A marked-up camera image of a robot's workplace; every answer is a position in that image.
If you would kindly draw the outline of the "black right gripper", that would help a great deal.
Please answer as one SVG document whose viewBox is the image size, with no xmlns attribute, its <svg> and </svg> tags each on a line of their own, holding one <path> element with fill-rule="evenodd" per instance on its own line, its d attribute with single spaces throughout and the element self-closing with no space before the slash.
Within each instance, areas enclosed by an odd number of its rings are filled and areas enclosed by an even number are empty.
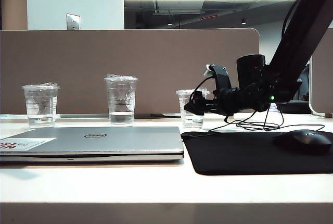
<svg viewBox="0 0 333 224">
<path fill-rule="evenodd" d="M 198 116 L 203 116 L 205 113 L 232 116 L 245 109 L 258 112 L 268 109 L 268 95 L 262 83 L 252 83 L 242 89 L 216 85 L 213 95 L 214 99 L 207 99 L 204 104 L 192 101 L 186 103 L 184 110 Z M 193 101 L 204 99 L 206 98 L 202 91 L 193 92 Z"/>
</svg>

